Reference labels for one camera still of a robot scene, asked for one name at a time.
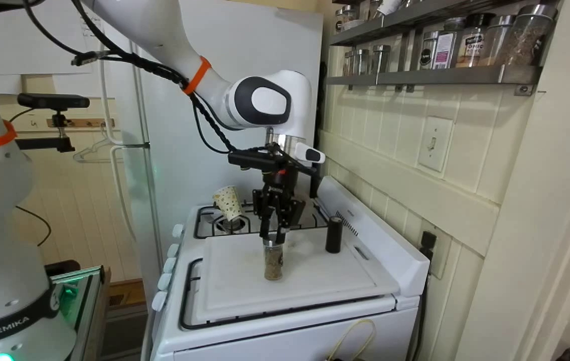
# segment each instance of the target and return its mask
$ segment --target stove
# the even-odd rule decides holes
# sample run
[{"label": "stove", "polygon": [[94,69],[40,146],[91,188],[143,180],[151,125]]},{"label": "stove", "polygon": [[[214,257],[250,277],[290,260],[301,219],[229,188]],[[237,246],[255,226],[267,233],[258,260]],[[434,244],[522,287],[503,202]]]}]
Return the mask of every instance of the stove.
[{"label": "stove", "polygon": [[[266,282],[259,218],[244,211],[229,224],[215,207],[194,210],[153,302],[151,360],[405,358],[427,260],[400,233],[326,176],[287,233],[283,279]],[[328,218],[343,219],[340,255],[326,254]]]}]

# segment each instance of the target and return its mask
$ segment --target metal shelf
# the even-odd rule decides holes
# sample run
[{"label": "metal shelf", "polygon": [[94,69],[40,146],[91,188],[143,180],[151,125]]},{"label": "metal shelf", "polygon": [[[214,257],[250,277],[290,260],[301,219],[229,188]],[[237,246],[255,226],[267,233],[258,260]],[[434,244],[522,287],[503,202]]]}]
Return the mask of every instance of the metal shelf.
[{"label": "metal shelf", "polygon": [[426,25],[444,23],[453,16],[465,16],[476,10],[509,6],[522,0],[423,0],[410,8],[395,10],[390,16],[369,20],[356,28],[338,32],[332,38],[332,47],[354,47],[367,41],[378,41],[392,34],[402,34]]},{"label": "metal shelf", "polygon": [[516,95],[532,95],[541,80],[541,66],[478,66],[386,73],[379,76],[332,76],[326,85],[347,86],[421,86],[421,85],[515,85]]}]

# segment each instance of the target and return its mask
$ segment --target green light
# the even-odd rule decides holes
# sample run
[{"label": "green light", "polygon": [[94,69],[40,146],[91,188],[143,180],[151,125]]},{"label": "green light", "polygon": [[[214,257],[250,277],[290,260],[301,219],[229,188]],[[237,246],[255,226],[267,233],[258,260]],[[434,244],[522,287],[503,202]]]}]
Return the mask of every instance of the green light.
[{"label": "green light", "polygon": [[0,354],[0,361],[17,361],[17,360],[9,354]]}]

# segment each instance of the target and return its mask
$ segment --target light switch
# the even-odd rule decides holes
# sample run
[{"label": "light switch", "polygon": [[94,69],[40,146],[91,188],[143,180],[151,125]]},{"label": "light switch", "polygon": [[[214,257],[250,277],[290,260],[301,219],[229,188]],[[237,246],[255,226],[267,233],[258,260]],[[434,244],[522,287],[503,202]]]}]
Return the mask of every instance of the light switch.
[{"label": "light switch", "polygon": [[420,165],[444,173],[453,120],[427,118],[421,136]]}]

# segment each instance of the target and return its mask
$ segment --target white refrigerator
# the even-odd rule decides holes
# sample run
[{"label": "white refrigerator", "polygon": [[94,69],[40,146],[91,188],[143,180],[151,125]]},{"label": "white refrigerator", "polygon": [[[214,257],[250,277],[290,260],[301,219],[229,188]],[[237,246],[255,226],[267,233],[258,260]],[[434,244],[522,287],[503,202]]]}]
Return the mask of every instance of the white refrigerator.
[{"label": "white refrigerator", "polygon": [[[207,56],[221,76],[298,71],[312,85],[318,104],[323,16],[229,0],[182,0],[184,23],[194,48]],[[119,45],[128,42],[108,30]],[[261,187],[259,170],[242,170],[227,156],[212,153],[199,138],[190,98],[178,85],[123,65],[108,65],[108,95],[125,146],[123,188],[137,242],[143,282],[156,295],[167,248],[179,242],[182,226],[198,205],[214,203],[214,193],[235,185],[250,199]],[[223,149],[210,125],[207,140]],[[313,140],[316,108],[309,108],[307,140]],[[237,149],[266,144],[266,128],[227,132]]]}]

